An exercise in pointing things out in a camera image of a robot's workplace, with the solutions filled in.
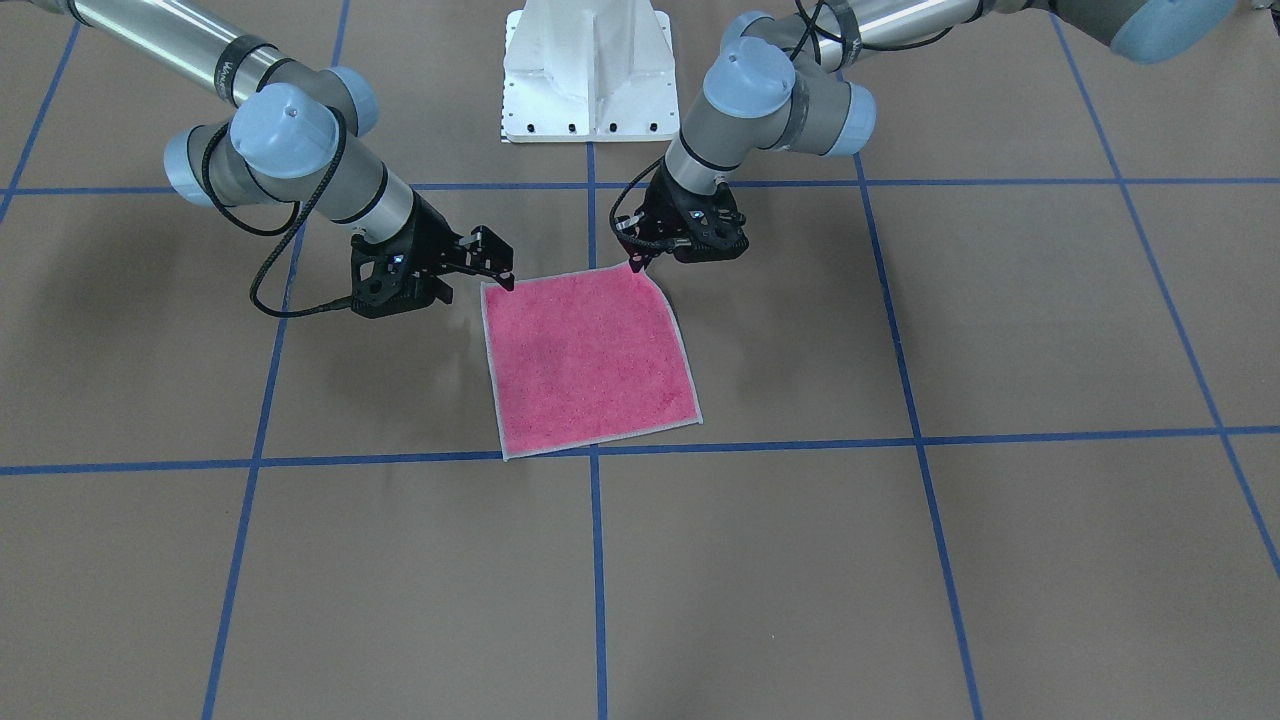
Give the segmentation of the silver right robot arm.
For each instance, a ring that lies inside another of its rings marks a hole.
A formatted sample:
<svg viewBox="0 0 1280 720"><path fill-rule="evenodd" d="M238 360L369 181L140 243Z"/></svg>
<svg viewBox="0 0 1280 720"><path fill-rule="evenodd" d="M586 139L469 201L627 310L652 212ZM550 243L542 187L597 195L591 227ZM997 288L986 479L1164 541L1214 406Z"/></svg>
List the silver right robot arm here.
<svg viewBox="0 0 1280 720"><path fill-rule="evenodd" d="M307 67L188 1L44 1L41 8L119 38L236 109L220 124L173 137L164 168L186 201L275 240L250 286L261 313L390 316L449 304L452 273L515 287L515 252L504 240L485 225L453 231L364 143L380 110L358 72ZM312 215L349 233L349 292L312 307L270 307L259 296L265 277Z"/></svg>

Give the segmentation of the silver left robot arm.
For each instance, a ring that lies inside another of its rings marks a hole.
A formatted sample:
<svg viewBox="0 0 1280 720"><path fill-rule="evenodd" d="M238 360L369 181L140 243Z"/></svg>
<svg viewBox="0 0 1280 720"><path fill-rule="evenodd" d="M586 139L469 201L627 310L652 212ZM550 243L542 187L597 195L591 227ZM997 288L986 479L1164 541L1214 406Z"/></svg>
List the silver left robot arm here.
<svg viewBox="0 0 1280 720"><path fill-rule="evenodd" d="M845 73L914 51L992 14L1048 13L1111 53L1148 65L1184 53L1230 1L799 1L791 15L749 12L722 35L701 90L663 156L643 173L637 210L609 214L632 272L740 258L749 246L730 182L754 151L859 154L877 123L870 91Z"/></svg>

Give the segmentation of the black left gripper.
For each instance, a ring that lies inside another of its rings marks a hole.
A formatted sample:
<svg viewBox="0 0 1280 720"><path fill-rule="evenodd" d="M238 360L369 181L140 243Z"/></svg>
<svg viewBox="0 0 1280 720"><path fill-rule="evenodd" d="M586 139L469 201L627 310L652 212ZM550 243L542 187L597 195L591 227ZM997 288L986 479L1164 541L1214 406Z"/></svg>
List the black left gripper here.
<svg viewBox="0 0 1280 720"><path fill-rule="evenodd" d="M644 179L646 191L639 209L617 217L627 193ZM726 183L717 184L710 195L692 193L676 182L663 160L632 178L612 205L612 233L635 274L660 255L685 264L735 260L749 249L745 224L746 217Z"/></svg>

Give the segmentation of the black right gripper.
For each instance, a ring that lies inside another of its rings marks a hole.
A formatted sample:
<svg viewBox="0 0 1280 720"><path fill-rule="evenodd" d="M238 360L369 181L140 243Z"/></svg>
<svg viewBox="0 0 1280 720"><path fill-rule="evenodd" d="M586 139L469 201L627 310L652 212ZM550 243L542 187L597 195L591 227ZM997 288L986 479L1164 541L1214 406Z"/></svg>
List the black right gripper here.
<svg viewBox="0 0 1280 720"><path fill-rule="evenodd" d="M452 229L425 199L416 196L404 225L389 240L351 238L351 309L376 319L453 301L442 277L486 277L507 292L516 286L515 251L486 225L467 234Z"/></svg>

